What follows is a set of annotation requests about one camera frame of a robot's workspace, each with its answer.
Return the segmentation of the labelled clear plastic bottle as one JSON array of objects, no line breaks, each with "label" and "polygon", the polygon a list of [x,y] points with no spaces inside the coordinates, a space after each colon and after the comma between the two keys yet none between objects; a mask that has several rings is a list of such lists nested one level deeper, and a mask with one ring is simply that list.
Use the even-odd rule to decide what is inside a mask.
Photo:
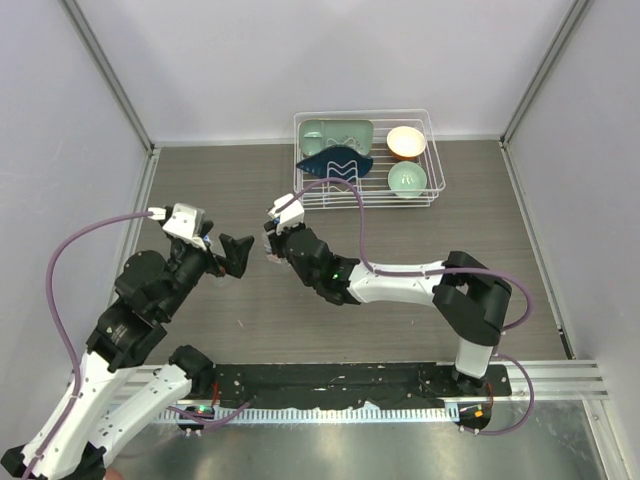
[{"label": "labelled clear plastic bottle", "polygon": [[278,265],[287,265],[287,261],[284,258],[278,257],[274,252],[270,252],[267,257],[272,263]]}]

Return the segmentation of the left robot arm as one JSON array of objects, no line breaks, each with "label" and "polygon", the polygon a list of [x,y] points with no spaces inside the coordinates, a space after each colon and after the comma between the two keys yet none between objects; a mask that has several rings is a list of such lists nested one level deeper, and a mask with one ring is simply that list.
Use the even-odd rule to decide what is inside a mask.
[{"label": "left robot arm", "polygon": [[212,361],[186,345],[174,351],[157,377],[113,412],[107,410],[166,336],[165,324],[203,275],[244,275],[253,237],[222,234],[219,240],[222,255],[174,239],[168,257],[146,250],[127,260],[115,280],[118,298],[87,340],[78,379],[36,436],[4,453],[1,464],[10,476],[101,479],[126,444],[163,409],[211,391]]}]

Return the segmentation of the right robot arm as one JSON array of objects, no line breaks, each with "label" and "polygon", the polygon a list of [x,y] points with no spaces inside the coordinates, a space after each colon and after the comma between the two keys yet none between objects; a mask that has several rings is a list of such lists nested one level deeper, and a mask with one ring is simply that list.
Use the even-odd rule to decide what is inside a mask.
[{"label": "right robot arm", "polygon": [[459,337],[451,371],[457,391],[472,395],[488,381],[489,361],[497,347],[511,299],[504,280],[482,275],[484,266],[465,252],[443,262],[376,265],[333,253],[313,230],[300,223],[279,228],[264,224],[268,252],[288,263],[303,285],[334,305],[389,301],[433,307]]}]

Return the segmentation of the dark blue leaf plate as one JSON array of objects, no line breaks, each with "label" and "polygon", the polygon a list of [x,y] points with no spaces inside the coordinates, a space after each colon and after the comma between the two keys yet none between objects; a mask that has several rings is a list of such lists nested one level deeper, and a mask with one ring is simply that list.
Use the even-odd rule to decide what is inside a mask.
[{"label": "dark blue leaf plate", "polygon": [[333,145],[299,161],[296,167],[315,178],[340,178],[353,183],[365,177],[373,164],[370,156],[348,146]]}]

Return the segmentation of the green rectangular tray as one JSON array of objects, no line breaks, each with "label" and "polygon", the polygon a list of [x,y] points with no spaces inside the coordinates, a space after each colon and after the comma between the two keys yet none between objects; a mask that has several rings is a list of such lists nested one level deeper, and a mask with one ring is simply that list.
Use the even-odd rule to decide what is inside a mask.
[{"label": "green rectangular tray", "polygon": [[301,153],[313,156],[331,146],[346,146],[367,155],[373,145],[374,125],[363,119],[310,119],[298,128]]}]

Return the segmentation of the green round bowl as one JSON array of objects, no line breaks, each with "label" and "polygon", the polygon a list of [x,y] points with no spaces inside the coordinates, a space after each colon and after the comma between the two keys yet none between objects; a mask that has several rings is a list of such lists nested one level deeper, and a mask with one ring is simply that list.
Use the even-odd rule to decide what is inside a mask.
[{"label": "green round bowl", "polygon": [[402,161],[394,165],[387,175],[389,190],[399,198],[421,196],[428,186],[427,174],[417,163]]}]

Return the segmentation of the orange bowl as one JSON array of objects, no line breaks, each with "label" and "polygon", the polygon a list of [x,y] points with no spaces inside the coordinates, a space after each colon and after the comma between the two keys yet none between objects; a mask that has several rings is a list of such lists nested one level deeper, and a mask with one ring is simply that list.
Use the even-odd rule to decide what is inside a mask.
[{"label": "orange bowl", "polygon": [[386,144],[391,154],[399,160],[415,160],[426,149],[424,134],[410,126],[398,126],[389,131]]}]

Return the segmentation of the pink cup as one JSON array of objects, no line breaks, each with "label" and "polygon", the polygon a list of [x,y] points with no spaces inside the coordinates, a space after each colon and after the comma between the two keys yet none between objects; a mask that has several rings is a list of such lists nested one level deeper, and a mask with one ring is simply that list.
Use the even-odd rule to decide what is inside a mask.
[{"label": "pink cup", "polygon": [[104,480],[123,480],[123,476],[117,470],[108,468],[105,471]]}]

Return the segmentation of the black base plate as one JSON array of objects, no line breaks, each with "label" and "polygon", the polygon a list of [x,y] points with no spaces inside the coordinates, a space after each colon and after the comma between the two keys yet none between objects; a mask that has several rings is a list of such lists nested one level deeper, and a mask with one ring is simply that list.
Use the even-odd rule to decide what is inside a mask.
[{"label": "black base plate", "polygon": [[441,407],[449,398],[512,394],[505,366],[472,380],[449,363],[218,364],[185,401],[223,408],[346,410],[367,402],[382,410]]}]

